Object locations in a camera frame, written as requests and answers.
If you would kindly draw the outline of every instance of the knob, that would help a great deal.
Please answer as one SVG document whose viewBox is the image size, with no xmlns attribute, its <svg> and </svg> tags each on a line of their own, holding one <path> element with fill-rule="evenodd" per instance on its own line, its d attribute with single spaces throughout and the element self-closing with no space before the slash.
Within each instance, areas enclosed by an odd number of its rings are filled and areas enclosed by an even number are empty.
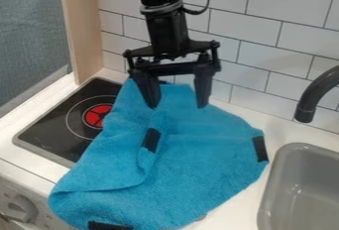
<svg viewBox="0 0 339 230">
<path fill-rule="evenodd" d="M 28 223 L 38 216 L 36 205 L 23 195 L 17 195 L 13 198 L 5 210 L 8 219 Z"/>
</svg>

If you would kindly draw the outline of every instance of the cable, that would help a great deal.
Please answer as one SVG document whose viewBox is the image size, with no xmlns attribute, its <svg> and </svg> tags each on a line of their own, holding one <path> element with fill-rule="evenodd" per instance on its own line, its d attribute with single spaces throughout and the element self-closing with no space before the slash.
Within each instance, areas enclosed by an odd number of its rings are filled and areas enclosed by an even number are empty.
<svg viewBox="0 0 339 230">
<path fill-rule="evenodd" d="M 209 1 L 210 1 L 210 0 L 207 0 L 207 3 L 206 3 L 206 5 L 205 5 L 205 7 L 202 8 L 201 10 L 193 11 L 193 10 L 186 9 L 186 8 L 184 8 L 184 7 L 182 7 L 182 10 L 183 10 L 185 13 L 190 14 L 190 15 L 200 15 L 200 14 L 204 13 L 204 12 L 208 9 L 208 7 L 209 7 Z"/>
</svg>

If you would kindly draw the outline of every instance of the gray sink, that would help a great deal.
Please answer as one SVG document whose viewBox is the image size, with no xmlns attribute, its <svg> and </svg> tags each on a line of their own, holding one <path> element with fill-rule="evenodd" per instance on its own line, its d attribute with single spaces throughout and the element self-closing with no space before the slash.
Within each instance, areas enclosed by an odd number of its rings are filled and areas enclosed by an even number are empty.
<svg viewBox="0 0 339 230">
<path fill-rule="evenodd" d="M 339 154 L 300 143 L 278 150 L 258 212 L 258 228 L 338 230 Z"/>
</svg>

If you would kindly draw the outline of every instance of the gray faucet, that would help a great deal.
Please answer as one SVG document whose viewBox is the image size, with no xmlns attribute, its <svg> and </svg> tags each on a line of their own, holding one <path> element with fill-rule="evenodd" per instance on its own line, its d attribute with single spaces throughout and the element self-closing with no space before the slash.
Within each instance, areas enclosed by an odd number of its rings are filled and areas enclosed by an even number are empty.
<svg viewBox="0 0 339 230">
<path fill-rule="evenodd" d="M 297 104 L 294 118 L 302 123 L 310 123 L 320 99 L 338 84 L 339 65 L 325 71 L 308 85 Z"/>
</svg>

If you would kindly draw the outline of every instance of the wooden edge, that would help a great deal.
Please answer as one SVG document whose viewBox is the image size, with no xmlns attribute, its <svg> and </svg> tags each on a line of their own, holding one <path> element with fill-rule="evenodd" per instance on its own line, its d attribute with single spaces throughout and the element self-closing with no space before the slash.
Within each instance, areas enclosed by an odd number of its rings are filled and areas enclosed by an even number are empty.
<svg viewBox="0 0 339 230">
<path fill-rule="evenodd" d="M 77 84 L 103 67 L 98 0 L 61 0 Z"/>
</svg>

